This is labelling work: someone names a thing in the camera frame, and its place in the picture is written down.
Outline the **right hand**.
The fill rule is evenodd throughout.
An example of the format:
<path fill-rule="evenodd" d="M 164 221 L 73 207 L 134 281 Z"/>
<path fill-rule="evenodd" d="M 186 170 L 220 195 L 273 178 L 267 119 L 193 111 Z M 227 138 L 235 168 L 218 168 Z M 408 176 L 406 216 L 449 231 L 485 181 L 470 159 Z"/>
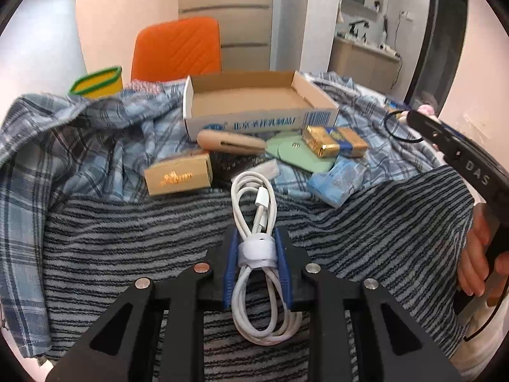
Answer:
<path fill-rule="evenodd" d="M 490 208 L 485 203 L 477 203 L 473 211 L 472 226 L 467 233 L 466 244 L 457 267 L 457 289 L 469 296 L 480 297 L 486 292 L 485 280 L 489 273 L 486 251 L 493 241 L 497 227 L 498 219 Z M 508 252 L 498 256 L 494 270 L 500 278 L 487 298 L 488 309 L 495 307 L 504 292 L 508 279 Z"/>

